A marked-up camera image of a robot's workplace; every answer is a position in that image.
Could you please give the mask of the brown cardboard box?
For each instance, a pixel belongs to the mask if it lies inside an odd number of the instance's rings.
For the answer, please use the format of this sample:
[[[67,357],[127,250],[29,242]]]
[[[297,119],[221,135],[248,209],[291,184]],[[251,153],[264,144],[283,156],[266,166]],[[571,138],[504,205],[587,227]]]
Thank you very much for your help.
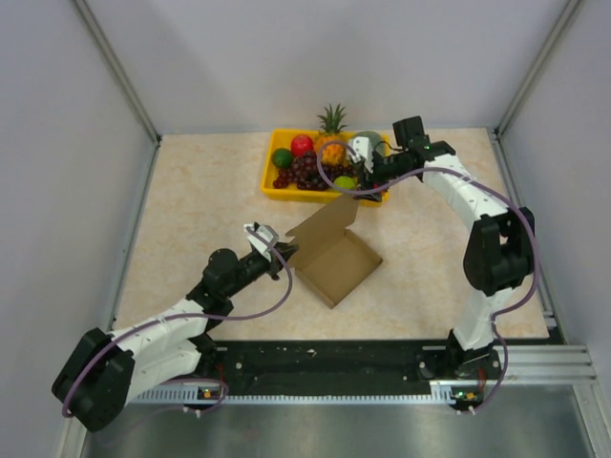
[[[375,250],[350,230],[358,209],[358,200],[342,194],[285,233],[297,247],[288,265],[330,309],[383,262]]]

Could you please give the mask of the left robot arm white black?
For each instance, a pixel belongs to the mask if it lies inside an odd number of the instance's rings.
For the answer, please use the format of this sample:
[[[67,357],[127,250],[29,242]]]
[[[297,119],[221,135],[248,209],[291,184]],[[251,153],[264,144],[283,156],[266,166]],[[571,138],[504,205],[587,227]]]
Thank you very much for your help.
[[[286,242],[253,248],[243,257],[219,249],[197,285],[166,311],[131,327],[87,331],[52,385],[63,417],[97,432],[151,388],[180,376],[210,376],[217,357],[208,333],[235,320],[232,297],[263,276],[277,280],[297,250]]]

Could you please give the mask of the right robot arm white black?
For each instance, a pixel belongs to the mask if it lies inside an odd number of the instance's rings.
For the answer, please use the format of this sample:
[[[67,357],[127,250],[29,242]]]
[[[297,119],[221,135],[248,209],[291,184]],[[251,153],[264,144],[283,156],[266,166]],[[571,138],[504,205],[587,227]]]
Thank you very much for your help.
[[[404,175],[417,177],[441,196],[469,230],[463,271],[471,293],[459,324],[446,341],[439,367],[426,377],[470,377],[493,356],[495,319],[537,268],[532,247],[534,216],[479,184],[445,141],[431,141],[420,117],[393,125],[397,147],[358,134],[348,142],[348,161],[358,171],[362,199],[378,201],[381,187]]]

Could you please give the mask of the green netted melon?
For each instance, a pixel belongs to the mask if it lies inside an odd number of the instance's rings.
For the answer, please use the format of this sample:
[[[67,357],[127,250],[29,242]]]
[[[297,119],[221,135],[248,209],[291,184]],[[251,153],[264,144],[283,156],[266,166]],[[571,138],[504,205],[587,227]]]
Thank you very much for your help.
[[[385,156],[388,152],[387,141],[377,132],[374,131],[360,131],[357,132],[354,137],[366,137],[369,139],[369,143],[375,148],[375,151],[381,156]]]

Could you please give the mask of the light green apple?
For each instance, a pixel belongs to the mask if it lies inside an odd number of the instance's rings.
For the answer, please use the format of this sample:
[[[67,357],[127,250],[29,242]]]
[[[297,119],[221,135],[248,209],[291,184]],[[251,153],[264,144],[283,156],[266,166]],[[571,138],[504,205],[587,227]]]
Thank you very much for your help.
[[[335,178],[334,185],[350,191],[354,191],[357,188],[357,182],[353,177],[349,176],[339,176]]]

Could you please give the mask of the pineapple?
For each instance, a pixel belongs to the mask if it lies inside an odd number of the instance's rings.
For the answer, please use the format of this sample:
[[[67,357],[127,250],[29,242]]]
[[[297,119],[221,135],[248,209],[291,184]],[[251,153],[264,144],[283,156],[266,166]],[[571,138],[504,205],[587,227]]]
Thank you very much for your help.
[[[322,163],[330,166],[341,165],[345,160],[346,150],[340,144],[343,141],[343,133],[346,128],[344,123],[346,108],[338,103],[333,106],[328,104],[324,112],[318,114],[319,134],[314,141],[316,153]]]

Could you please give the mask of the purple grape bunch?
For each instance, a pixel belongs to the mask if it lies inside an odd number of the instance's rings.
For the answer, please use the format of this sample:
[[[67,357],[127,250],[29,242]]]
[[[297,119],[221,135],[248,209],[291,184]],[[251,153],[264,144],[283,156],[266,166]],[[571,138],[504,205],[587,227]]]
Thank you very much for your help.
[[[288,169],[278,169],[273,165],[277,170],[277,176],[272,180],[272,186],[275,189],[284,189],[290,185],[295,185],[298,190],[328,190],[329,186],[322,179],[316,163],[314,153],[309,152],[301,157],[294,157]],[[353,177],[357,182],[354,170],[348,165],[330,166],[322,164],[322,168],[326,176],[333,182],[339,176]]]

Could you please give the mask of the red apple at back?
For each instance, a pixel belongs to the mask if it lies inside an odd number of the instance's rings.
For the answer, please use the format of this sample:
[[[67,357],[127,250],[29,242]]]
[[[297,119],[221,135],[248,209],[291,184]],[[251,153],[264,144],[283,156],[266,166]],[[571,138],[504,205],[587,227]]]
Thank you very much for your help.
[[[290,142],[290,151],[294,157],[301,157],[314,151],[314,142],[309,135],[295,135]]]

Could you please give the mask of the dark green lime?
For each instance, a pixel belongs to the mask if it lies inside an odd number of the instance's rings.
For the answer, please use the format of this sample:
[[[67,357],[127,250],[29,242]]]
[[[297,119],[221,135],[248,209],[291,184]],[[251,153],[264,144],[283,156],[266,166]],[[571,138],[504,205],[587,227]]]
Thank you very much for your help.
[[[289,149],[278,148],[271,155],[271,163],[278,169],[288,169],[293,162],[293,154]]]

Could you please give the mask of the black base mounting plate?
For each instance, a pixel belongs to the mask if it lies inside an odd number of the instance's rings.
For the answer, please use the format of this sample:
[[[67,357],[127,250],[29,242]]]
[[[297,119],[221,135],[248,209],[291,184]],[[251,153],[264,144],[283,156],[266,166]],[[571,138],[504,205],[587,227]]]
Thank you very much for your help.
[[[425,394],[433,381],[481,391],[500,369],[492,348],[461,356],[441,341],[217,341],[195,372],[233,396],[347,397]]]

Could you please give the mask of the yellow plastic tray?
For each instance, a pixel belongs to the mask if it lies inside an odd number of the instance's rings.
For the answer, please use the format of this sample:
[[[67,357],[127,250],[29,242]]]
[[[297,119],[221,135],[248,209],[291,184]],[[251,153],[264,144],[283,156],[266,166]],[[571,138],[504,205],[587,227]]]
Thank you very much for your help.
[[[307,130],[295,130],[295,129],[276,129],[272,132],[268,149],[265,157],[265,165],[263,168],[263,176],[261,180],[261,189],[262,192],[268,197],[276,200],[289,200],[289,201],[303,201],[303,202],[318,202],[318,203],[328,203],[334,198],[339,196],[339,192],[334,189],[334,186],[329,185],[330,182],[334,182],[330,180],[323,171],[323,168],[318,168],[319,173],[322,175],[322,179],[327,183],[329,189],[326,191],[306,191],[306,190],[298,190],[295,185],[290,185],[284,189],[275,189],[272,186],[272,180],[277,176],[277,170],[271,163],[271,155],[274,150],[278,148],[286,148],[290,150],[290,142],[295,135],[305,134],[309,135],[313,142],[318,136],[318,132],[316,131],[307,131]],[[314,147],[314,157],[317,161],[317,153]],[[350,166],[356,176],[358,174],[357,167],[348,163],[347,152],[345,155],[345,160],[341,165]]]

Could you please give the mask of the right aluminium frame post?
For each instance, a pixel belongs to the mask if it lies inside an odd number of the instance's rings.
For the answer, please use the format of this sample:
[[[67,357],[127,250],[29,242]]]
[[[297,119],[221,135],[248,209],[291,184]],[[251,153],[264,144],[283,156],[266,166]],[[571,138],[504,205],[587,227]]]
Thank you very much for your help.
[[[499,142],[508,133],[509,129],[514,124],[516,117],[519,115],[530,93],[535,88],[538,80],[542,76],[548,62],[558,49],[564,35],[569,31],[572,24],[577,19],[584,4],[585,1],[583,0],[569,0],[564,2],[562,9],[553,24],[553,27],[545,36],[545,39],[538,49],[527,73],[521,79],[509,105],[503,112],[497,126],[493,129],[497,142]]]

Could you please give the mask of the aluminium frame post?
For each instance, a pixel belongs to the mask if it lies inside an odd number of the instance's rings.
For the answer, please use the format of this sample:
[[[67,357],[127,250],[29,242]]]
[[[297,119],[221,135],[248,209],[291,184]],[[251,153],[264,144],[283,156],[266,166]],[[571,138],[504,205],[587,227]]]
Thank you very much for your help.
[[[89,3],[84,0],[72,0],[71,4],[88,34],[92,37],[95,47],[100,53],[111,77],[119,87],[128,107],[145,131],[147,137],[157,147],[160,144],[161,135],[145,109],[133,82],[116,54],[107,34],[101,27],[93,9]]]
[[[535,88],[538,80],[542,76],[548,62],[558,49],[564,35],[569,31],[572,24],[577,19],[584,4],[585,1],[583,0],[569,0],[564,2],[562,9],[553,24],[553,27],[545,36],[545,39],[538,49],[527,73],[521,79],[509,105],[503,112],[497,126],[493,129],[497,142],[499,142],[508,133],[509,129],[514,124],[516,117],[519,115],[530,93]]]

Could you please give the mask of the left aluminium frame post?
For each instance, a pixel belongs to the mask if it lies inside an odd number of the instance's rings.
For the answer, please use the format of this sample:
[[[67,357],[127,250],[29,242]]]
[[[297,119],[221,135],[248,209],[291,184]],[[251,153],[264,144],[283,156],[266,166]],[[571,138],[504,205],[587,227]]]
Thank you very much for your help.
[[[133,82],[116,54],[107,34],[101,27],[93,9],[89,3],[84,0],[72,0],[71,4],[88,34],[92,37],[95,47],[100,53],[111,77],[119,87],[128,107],[145,131],[147,137],[157,147],[160,144],[161,135],[145,109]]]

